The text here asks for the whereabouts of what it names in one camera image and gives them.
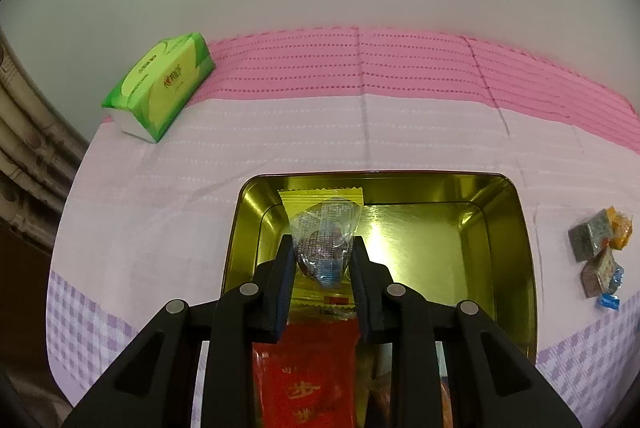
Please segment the purple checkered pattern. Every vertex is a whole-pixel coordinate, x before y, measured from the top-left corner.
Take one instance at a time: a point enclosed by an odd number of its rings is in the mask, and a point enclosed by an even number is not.
[[[598,428],[626,393],[623,372],[640,349],[640,293],[583,331],[538,353],[536,366],[577,415],[583,428]]]
[[[49,274],[47,352],[88,390],[137,332],[122,319]]]
[[[637,373],[631,362],[640,349],[640,292],[608,311],[603,319],[557,345],[540,351],[536,365],[571,407],[584,428],[597,428],[609,417],[626,389],[622,373]],[[88,390],[137,332],[100,309],[51,272],[47,294],[47,350]],[[191,426],[200,425],[207,343],[198,364]]]

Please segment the blue candy wrapper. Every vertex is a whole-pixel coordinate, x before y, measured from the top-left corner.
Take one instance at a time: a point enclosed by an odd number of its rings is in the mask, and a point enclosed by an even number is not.
[[[600,305],[607,309],[613,309],[617,311],[620,309],[620,298],[617,296],[611,296],[610,294],[603,294],[600,297]]]
[[[619,287],[622,285],[622,277],[625,275],[625,270],[622,265],[616,264],[616,271],[613,273],[611,277],[611,281],[609,282],[609,289],[607,289],[607,294],[615,294]]]

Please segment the green tissue package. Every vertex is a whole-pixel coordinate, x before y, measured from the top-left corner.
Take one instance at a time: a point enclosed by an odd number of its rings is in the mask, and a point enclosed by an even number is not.
[[[198,32],[162,40],[102,102],[124,132],[157,143],[215,65]]]

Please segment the metal screw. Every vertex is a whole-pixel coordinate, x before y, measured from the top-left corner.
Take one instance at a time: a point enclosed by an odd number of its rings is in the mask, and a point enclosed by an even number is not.
[[[479,309],[478,309],[478,304],[476,302],[471,302],[467,300],[466,302],[460,303],[460,310],[463,313],[468,314],[469,316],[473,316],[478,312]]]
[[[245,296],[252,296],[258,292],[259,287],[255,283],[243,283],[240,286],[240,294]]]
[[[164,308],[169,314],[177,314],[184,309],[184,302],[182,300],[171,300]]]
[[[392,283],[391,285],[387,286],[386,292],[391,294],[391,296],[402,296],[404,293],[406,293],[406,289],[401,283]]]

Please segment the gold metal tray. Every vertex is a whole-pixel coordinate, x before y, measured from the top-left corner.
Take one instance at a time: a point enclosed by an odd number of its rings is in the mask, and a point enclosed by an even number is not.
[[[251,280],[275,257],[289,221],[280,189],[362,188],[356,234],[371,260],[433,302],[476,301],[533,362],[536,297],[527,228],[515,187],[503,175],[340,172],[259,175],[240,191],[223,291]],[[324,299],[298,270],[293,301]],[[334,295],[353,303],[348,274]]]

